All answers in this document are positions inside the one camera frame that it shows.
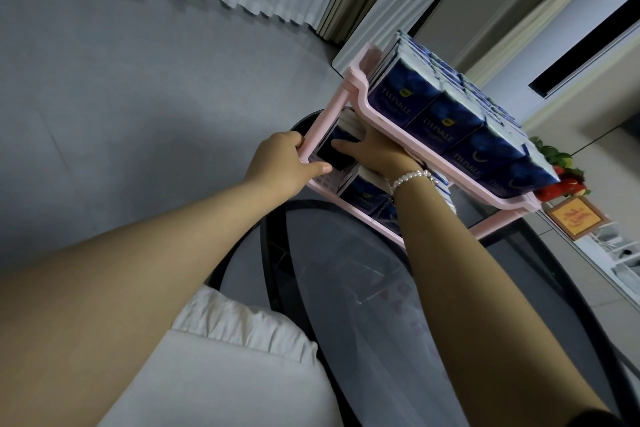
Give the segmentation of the stack of blue tissue packets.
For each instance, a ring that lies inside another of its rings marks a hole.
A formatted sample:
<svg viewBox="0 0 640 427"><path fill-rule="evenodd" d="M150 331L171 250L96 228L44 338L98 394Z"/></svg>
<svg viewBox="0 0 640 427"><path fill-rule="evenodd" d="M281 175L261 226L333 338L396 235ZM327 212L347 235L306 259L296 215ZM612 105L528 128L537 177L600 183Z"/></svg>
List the stack of blue tissue packets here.
<svg viewBox="0 0 640 427"><path fill-rule="evenodd" d="M367 77L370 106L493 195L513 198L561 178L485 94L406 32Z"/></svg>
<svg viewBox="0 0 640 427"><path fill-rule="evenodd" d="M356 164L342 180L338 196L402 237L396 206L388 189L388 182L381 175Z"/></svg>

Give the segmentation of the dark blue tissue packet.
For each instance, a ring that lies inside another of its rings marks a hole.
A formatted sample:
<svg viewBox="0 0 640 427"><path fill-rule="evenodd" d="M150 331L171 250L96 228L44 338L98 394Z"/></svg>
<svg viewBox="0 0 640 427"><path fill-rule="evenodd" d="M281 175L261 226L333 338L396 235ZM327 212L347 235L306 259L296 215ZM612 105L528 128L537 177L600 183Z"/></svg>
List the dark blue tissue packet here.
<svg viewBox="0 0 640 427"><path fill-rule="evenodd" d="M356 160L349 155L343 154L332 147L333 140L347 140L349 142L360 142L361 139L344 130L340 126L335 126L321 141L316 150L319 160L332 165L334 170L347 171L356 164Z"/></svg>

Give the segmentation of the person's right forearm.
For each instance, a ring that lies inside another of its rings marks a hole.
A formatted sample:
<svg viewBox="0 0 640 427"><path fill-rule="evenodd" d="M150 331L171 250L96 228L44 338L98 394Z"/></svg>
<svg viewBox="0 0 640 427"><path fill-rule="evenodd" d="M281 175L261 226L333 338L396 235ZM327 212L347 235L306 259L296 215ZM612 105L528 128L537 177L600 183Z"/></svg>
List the person's right forearm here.
<svg viewBox="0 0 640 427"><path fill-rule="evenodd" d="M470 427L628 427L421 172L393 197L419 298Z"/></svg>

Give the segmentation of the orange framed picture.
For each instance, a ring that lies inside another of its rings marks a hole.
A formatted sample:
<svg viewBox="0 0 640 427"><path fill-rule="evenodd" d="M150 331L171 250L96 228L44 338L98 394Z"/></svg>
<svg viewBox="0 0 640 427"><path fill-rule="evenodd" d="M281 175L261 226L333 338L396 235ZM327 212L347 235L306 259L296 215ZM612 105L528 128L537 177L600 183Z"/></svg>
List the orange framed picture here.
<svg viewBox="0 0 640 427"><path fill-rule="evenodd" d="M612 223L585 196L566 198L554 206L544 207L543 212L573 242Z"/></svg>

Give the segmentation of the red and green artificial plant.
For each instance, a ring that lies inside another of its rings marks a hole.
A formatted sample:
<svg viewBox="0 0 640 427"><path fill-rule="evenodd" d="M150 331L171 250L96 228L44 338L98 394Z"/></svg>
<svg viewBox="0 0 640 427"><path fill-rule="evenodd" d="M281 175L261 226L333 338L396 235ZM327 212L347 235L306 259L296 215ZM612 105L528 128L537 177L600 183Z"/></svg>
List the red and green artificial plant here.
<svg viewBox="0 0 640 427"><path fill-rule="evenodd" d="M553 167L559 179L557 183L534 191L535 197L541 203L547 203L559 197L586 196L591 193L586 186L584 172L573 167L573 158L570 154L544 144L539 137L530 137L529 140Z"/></svg>

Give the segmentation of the white standing air conditioner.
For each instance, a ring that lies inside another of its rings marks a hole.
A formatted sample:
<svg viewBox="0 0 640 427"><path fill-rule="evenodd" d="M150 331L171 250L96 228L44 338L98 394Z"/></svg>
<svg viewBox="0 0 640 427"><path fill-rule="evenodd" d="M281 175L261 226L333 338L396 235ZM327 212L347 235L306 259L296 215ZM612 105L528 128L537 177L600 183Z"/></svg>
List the white standing air conditioner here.
<svg viewBox="0 0 640 427"><path fill-rule="evenodd" d="M482 87L525 124L640 35L640 0L569 0Z"/></svg>

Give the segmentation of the black round glass table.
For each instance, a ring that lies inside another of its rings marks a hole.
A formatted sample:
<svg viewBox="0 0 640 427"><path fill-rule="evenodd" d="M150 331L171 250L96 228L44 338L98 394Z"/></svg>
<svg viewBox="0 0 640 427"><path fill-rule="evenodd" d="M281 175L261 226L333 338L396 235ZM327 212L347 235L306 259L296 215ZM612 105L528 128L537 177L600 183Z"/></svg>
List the black round glass table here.
<svg viewBox="0 0 640 427"><path fill-rule="evenodd" d="M524 221L481 239L566 354L629 427L627 373L588 303ZM318 345L345 427L468 427L420 308L401 246L306 188L261 219L206 284L290 318Z"/></svg>

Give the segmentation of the person's left forearm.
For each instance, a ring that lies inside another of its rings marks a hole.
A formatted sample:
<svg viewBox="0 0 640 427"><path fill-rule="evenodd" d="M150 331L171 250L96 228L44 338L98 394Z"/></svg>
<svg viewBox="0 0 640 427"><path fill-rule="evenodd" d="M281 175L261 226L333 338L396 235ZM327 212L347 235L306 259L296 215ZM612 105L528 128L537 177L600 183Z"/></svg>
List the person's left forearm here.
<svg viewBox="0 0 640 427"><path fill-rule="evenodd" d="M96 427L283 190L247 180L0 278L0 427Z"/></svg>

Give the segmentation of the person's left hand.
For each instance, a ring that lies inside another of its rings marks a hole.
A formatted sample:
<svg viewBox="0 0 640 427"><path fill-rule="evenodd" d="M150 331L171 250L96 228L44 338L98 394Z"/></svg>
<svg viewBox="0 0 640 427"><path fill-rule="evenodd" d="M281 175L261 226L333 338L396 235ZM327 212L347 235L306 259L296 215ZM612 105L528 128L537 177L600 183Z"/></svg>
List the person's left hand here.
<svg viewBox="0 0 640 427"><path fill-rule="evenodd" d="M279 205L297 195L309 181L299 179L298 149L305 138L297 131L276 132L263 140L248 166L243 183L260 197Z"/></svg>

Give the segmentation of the person's right hand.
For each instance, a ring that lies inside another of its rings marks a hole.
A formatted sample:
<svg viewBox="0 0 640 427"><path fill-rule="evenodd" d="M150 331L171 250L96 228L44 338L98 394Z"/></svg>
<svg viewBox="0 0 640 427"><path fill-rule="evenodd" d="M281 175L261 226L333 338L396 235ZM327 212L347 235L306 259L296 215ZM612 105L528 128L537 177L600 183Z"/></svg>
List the person's right hand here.
<svg viewBox="0 0 640 427"><path fill-rule="evenodd" d="M364 123L364 129L361 140L364 156L357 161L359 164L380 174L390 185L406 174L422 171L420 164L403 147L368 123Z"/></svg>

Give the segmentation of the white storage shelf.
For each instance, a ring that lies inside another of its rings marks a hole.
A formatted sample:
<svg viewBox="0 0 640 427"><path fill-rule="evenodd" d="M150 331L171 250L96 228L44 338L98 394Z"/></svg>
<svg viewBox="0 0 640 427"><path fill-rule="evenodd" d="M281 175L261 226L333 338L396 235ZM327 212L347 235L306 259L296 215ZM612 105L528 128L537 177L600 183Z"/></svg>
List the white storage shelf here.
<svg viewBox="0 0 640 427"><path fill-rule="evenodd" d="M628 238L618 221L598 227L588 238L597 247L593 261L640 304L640 239Z"/></svg>

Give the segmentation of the pink plastic shelf rack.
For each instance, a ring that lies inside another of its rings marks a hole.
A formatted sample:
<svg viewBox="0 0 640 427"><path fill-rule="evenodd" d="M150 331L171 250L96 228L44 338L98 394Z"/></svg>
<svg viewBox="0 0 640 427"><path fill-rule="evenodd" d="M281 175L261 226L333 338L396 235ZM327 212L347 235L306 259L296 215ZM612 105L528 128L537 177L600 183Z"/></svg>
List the pink plastic shelf rack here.
<svg viewBox="0 0 640 427"><path fill-rule="evenodd" d="M308 163L317 160L316 148L329 133L342 109L350 105L361 119L400 144L412 157L425 162L430 170L446 176L450 183L457 185L469 196L484 204L498 209L496 213L476 223L469 229L476 239L483 239L504 228L529 213L541 210L540 201L532 192L502 199L493 195L480 183L472 180L458 168L447 162L442 156L420 143L404 130L374 110L367 100L369 84L367 74L381 59L381 50L371 43L366 44L349 64L344 78L326 108L319 113L305 134L303 144L298 150L300 161Z"/></svg>

